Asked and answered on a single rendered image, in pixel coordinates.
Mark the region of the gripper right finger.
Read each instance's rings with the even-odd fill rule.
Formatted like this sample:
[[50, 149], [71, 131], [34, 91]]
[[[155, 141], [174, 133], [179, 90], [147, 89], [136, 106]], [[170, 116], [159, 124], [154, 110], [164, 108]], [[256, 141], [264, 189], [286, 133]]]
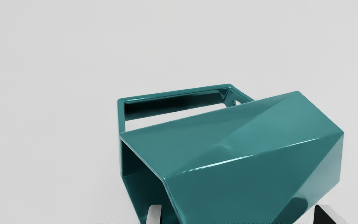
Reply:
[[348, 224], [348, 222], [329, 205], [316, 204], [313, 224]]

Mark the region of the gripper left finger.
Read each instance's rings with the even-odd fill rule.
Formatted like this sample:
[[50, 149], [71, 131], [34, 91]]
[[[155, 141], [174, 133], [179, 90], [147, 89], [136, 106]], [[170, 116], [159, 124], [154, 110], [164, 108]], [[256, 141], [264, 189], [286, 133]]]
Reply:
[[162, 224], [162, 205], [151, 205], [149, 207], [146, 224]]

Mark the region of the teal faceted mug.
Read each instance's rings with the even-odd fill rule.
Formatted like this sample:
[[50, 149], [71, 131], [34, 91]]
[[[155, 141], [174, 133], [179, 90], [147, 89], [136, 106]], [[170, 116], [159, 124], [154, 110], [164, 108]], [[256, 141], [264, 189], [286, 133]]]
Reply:
[[140, 224], [294, 224], [339, 182], [344, 132], [301, 92], [231, 84], [118, 99], [121, 177]]

